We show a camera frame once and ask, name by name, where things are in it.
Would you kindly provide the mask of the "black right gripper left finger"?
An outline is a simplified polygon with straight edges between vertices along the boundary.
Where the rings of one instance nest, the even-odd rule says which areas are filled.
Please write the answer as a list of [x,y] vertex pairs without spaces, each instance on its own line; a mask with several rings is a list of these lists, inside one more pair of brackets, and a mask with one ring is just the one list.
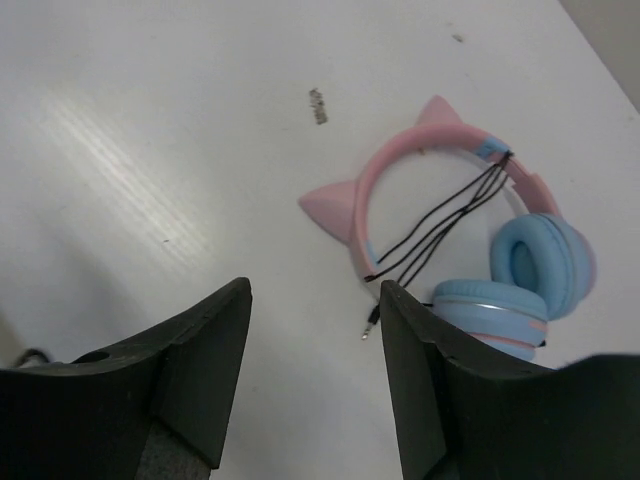
[[207,478],[219,467],[250,323],[237,278],[69,362],[31,348],[1,372],[5,479]]

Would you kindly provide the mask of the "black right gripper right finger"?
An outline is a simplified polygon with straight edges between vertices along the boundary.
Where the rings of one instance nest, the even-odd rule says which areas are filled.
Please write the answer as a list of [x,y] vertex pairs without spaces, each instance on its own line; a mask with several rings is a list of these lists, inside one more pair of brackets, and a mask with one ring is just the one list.
[[638,477],[637,356],[548,369],[476,340],[395,282],[380,300],[404,478]]

